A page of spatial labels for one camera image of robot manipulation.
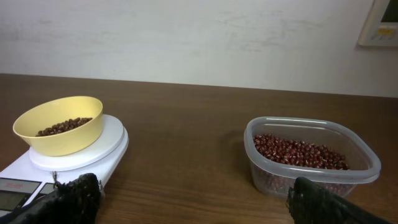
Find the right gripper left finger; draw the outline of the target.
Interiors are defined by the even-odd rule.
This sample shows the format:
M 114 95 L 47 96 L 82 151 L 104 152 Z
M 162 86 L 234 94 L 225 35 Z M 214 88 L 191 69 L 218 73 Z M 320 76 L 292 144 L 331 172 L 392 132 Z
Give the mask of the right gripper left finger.
M 53 192 L 1 217 L 1 224 L 95 224 L 103 201 L 102 182 L 86 173 L 68 183 L 53 172 Z

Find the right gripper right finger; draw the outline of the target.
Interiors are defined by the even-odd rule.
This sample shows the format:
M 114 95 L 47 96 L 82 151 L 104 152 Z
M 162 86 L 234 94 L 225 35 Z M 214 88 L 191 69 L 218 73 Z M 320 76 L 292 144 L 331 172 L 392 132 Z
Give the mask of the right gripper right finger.
M 289 189 L 287 208 L 295 224 L 389 224 L 304 177 Z

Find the white digital kitchen scale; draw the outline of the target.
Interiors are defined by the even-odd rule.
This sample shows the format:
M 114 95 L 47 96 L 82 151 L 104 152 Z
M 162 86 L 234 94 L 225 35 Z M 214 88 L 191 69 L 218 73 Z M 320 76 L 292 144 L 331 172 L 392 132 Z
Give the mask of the white digital kitchen scale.
M 116 117 L 106 114 L 103 123 L 101 136 L 81 151 L 49 157 L 30 148 L 1 171 L 1 216 L 53 192 L 53 171 L 61 183 L 69 183 L 85 173 L 94 173 L 105 186 L 126 152 L 129 137 Z

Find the pale yellow bowl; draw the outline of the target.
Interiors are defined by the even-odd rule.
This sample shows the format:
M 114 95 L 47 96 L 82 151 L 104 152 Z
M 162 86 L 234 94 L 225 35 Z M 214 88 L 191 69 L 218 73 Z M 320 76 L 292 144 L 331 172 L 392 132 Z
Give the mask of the pale yellow bowl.
M 91 96 L 71 96 L 36 106 L 19 116 L 13 131 L 33 150 L 45 156 L 65 156 L 94 143 L 103 132 L 103 104 Z M 54 125 L 70 119 L 89 121 L 71 130 L 57 129 L 49 136 L 39 136 Z

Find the clear plastic container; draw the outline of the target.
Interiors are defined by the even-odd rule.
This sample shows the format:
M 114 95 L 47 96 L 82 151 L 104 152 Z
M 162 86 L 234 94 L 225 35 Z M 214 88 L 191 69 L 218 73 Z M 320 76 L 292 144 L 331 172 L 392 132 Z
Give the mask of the clear plastic container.
M 316 169 L 273 162 L 257 152 L 252 140 L 257 134 L 327 145 L 346 156 L 350 170 Z M 381 170 L 377 155 L 356 133 L 331 121 L 272 116 L 254 118 L 244 131 L 244 147 L 250 160 L 254 186 L 264 194 L 280 197 L 287 196 L 298 177 L 310 179 L 345 197 L 358 184 L 375 181 Z

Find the white wall panel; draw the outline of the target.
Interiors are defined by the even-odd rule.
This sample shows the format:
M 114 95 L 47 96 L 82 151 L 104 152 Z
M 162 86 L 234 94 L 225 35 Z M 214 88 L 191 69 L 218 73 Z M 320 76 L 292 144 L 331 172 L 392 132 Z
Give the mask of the white wall panel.
M 366 47 L 397 47 L 397 0 L 374 0 L 358 44 Z

